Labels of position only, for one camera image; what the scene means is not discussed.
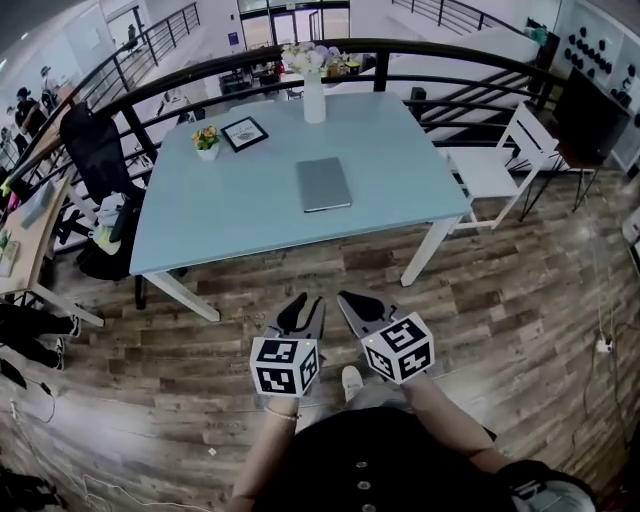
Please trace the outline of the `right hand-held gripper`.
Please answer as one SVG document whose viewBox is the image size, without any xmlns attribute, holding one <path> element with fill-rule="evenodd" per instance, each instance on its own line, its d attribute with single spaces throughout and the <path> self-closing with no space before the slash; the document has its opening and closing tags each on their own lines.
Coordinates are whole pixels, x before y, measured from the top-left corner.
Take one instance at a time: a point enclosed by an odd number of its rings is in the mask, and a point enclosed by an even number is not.
<svg viewBox="0 0 640 512">
<path fill-rule="evenodd" d="M 361 345 L 369 368 L 402 385 L 435 363 L 434 337 L 417 313 L 379 330 L 398 306 L 376 295 L 340 291 L 338 305 Z"/>
</svg>

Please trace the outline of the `grey notebook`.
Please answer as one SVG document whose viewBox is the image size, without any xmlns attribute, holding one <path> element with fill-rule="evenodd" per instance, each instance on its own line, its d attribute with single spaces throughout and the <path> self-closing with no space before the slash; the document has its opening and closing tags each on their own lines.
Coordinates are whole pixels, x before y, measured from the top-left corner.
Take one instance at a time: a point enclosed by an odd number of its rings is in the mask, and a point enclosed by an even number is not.
<svg viewBox="0 0 640 512">
<path fill-rule="evenodd" d="M 298 162 L 296 175 L 305 213 L 351 206 L 350 189 L 337 157 Z"/>
</svg>

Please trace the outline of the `person's left forearm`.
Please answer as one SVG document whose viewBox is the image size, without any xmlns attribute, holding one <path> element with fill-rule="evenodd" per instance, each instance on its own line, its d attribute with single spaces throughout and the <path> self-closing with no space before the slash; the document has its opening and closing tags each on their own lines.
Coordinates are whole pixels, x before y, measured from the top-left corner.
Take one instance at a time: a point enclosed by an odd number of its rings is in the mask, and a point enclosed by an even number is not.
<svg viewBox="0 0 640 512">
<path fill-rule="evenodd" d="M 299 399 L 272 397 L 264 422 L 233 487 L 228 512 L 251 512 L 264 486 L 282 461 L 296 432 Z"/>
</svg>

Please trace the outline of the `person's light jeans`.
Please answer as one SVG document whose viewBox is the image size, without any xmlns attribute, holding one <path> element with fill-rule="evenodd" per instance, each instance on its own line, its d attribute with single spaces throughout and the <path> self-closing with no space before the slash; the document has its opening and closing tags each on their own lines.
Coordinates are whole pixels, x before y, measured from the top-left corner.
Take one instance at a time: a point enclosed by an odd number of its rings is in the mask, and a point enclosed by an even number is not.
<svg viewBox="0 0 640 512">
<path fill-rule="evenodd" d="M 395 390 L 382 384 L 364 385 L 345 404 L 346 410 L 363 410 L 378 407 L 397 409 L 409 414 L 413 413 L 413 408 L 400 390 Z"/>
</svg>

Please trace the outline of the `light blue table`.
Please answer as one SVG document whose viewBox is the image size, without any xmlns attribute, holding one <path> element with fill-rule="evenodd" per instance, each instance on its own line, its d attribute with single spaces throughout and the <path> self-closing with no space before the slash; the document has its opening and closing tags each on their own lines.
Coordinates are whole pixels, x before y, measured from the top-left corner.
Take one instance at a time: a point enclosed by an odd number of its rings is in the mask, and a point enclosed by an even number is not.
<svg viewBox="0 0 640 512">
<path fill-rule="evenodd" d="M 130 271 L 209 321 L 219 316 L 171 276 L 176 268 L 371 232 L 430 223 L 402 276 L 410 285 L 451 223 L 470 210 L 439 152 L 392 92 L 331 95 L 310 124 L 300 101 L 251 105 L 266 138 L 212 161 L 196 152 L 192 124 L 165 137 L 146 190 Z M 335 157 L 351 193 L 347 207 L 308 213 L 296 166 Z"/>
</svg>

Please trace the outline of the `white folding chair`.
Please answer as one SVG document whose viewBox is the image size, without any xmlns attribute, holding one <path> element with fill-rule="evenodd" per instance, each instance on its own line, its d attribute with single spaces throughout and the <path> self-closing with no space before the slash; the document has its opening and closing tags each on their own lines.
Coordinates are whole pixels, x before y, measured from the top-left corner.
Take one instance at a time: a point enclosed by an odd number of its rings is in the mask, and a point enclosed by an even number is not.
<svg viewBox="0 0 640 512">
<path fill-rule="evenodd" d="M 462 180 L 470 201 L 505 199 L 506 205 L 497 217 L 480 221 L 474 212 L 457 219 L 450 230 L 496 229 L 507 216 L 524 190 L 531 184 L 543 164 L 551 157 L 558 140 L 549 134 L 529 107 L 521 102 L 494 147 L 451 147 L 449 162 Z M 507 156 L 517 156 L 528 166 L 528 173 L 517 184 L 507 167 Z"/>
</svg>

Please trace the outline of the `small potted orange flowers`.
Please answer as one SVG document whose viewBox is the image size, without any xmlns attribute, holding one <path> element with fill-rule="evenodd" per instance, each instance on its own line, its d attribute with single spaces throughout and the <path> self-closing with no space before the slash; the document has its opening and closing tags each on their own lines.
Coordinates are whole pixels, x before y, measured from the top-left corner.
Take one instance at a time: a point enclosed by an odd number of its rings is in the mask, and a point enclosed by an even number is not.
<svg viewBox="0 0 640 512">
<path fill-rule="evenodd" d="M 213 161 L 217 158 L 220 149 L 219 131 L 215 126 L 207 126 L 199 129 L 191 135 L 196 153 L 204 161 Z"/>
</svg>

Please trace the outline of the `white cloth bundle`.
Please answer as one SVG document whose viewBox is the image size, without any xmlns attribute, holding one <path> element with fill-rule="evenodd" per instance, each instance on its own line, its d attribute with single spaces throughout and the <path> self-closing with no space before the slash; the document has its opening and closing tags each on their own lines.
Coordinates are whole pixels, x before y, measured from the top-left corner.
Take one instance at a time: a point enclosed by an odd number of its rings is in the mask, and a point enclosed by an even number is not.
<svg viewBox="0 0 640 512">
<path fill-rule="evenodd" d="M 89 233 L 89 238 L 110 255 L 115 254 L 121 245 L 120 241 L 111 242 L 110 237 L 124 203 L 125 197 L 122 194 L 116 193 L 105 198 L 97 212 L 97 225 Z"/>
</svg>

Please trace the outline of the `black and grey bag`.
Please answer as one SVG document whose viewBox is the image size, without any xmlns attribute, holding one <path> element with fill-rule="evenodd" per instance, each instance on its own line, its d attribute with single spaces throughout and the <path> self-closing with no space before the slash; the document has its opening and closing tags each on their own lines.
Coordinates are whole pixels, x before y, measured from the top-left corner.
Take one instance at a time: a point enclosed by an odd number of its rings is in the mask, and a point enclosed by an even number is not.
<svg viewBox="0 0 640 512">
<path fill-rule="evenodd" d="M 590 488 L 542 462 L 514 462 L 498 473 L 509 488 L 515 512 L 598 512 Z"/>
</svg>

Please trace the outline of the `wooden side table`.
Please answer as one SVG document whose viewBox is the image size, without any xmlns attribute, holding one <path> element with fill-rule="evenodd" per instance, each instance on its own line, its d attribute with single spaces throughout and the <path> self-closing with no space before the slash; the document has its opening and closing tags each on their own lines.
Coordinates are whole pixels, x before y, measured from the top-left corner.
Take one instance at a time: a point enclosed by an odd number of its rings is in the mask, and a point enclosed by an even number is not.
<svg viewBox="0 0 640 512">
<path fill-rule="evenodd" d="M 534 208 L 552 181 L 560 175 L 575 174 L 578 177 L 575 198 L 571 212 L 574 213 L 585 201 L 587 194 L 596 182 L 598 175 L 604 168 L 605 157 L 580 156 L 577 149 L 566 142 L 561 142 L 559 148 L 552 154 L 553 164 L 549 171 L 543 172 L 543 181 L 534 197 L 531 197 L 534 183 L 526 189 L 524 206 L 519 221 L 522 222 Z"/>
</svg>

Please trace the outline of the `white flower bouquet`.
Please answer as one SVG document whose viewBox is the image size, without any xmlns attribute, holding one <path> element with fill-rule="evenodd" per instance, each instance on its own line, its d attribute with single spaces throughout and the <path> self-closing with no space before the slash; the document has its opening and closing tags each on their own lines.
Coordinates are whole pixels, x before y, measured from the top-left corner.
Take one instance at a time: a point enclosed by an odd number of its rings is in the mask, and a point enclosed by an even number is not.
<svg viewBox="0 0 640 512">
<path fill-rule="evenodd" d="M 285 69 L 303 77 L 325 76 L 331 66 L 340 65 L 343 55 L 335 46 L 324 46 L 311 41 L 282 46 Z"/>
</svg>

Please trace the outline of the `black office chair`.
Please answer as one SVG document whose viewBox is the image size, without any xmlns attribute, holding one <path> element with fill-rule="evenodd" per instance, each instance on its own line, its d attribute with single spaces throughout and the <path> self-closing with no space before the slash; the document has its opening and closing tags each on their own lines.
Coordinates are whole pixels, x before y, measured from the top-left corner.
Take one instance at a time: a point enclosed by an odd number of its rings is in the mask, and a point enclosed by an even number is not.
<svg viewBox="0 0 640 512">
<path fill-rule="evenodd" d="M 123 198 L 112 231 L 105 237 L 112 247 L 106 249 L 97 236 L 91 236 L 76 257 L 77 266 L 91 278 L 121 281 L 130 276 L 145 191 L 129 175 L 118 128 L 110 116 L 94 114 L 86 103 L 79 103 L 63 116 L 59 135 L 96 205 L 114 194 Z"/>
</svg>

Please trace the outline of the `light wooden desk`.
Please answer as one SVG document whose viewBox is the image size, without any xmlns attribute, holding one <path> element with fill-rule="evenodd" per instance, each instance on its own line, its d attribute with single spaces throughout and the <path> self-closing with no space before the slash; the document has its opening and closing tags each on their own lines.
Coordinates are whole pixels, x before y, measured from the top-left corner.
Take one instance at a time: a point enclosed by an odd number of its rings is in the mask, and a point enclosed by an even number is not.
<svg viewBox="0 0 640 512">
<path fill-rule="evenodd" d="M 12 212 L 4 226 L 11 232 L 11 241 L 19 244 L 17 257 L 9 276 L 0 276 L 0 298 L 7 294 L 29 292 L 94 326 L 103 327 L 104 319 L 96 316 L 71 300 L 56 295 L 39 283 L 39 275 L 54 226 L 67 197 L 69 177 L 64 177 L 53 185 L 51 201 L 44 213 L 28 228 L 21 226 L 27 212 L 27 205 Z"/>
</svg>

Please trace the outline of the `black floor bag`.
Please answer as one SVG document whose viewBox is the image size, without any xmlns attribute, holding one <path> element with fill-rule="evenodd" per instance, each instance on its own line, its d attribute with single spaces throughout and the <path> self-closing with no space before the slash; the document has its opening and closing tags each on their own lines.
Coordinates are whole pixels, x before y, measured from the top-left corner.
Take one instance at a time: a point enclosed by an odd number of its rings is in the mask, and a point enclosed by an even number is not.
<svg viewBox="0 0 640 512">
<path fill-rule="evenodd" d="M 17 474 L 0 466 L 1 511 L 41 512 L 49 505 L 67 509 L 54 485 L 41 477 Z"/>
</svg>

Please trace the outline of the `group of black wall ornaments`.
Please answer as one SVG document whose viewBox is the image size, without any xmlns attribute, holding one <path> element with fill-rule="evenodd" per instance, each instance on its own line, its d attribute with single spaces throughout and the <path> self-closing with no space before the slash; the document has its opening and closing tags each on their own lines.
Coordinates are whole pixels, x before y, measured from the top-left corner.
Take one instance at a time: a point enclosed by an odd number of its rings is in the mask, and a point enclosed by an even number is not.
<svg viewBox="0 0 640 512">
<path fill-rule="evenodd" d="M 563 58 L 623 108 L 640 113 L 640 37 L 579 27 L 565 39 Z"/>
</svg>

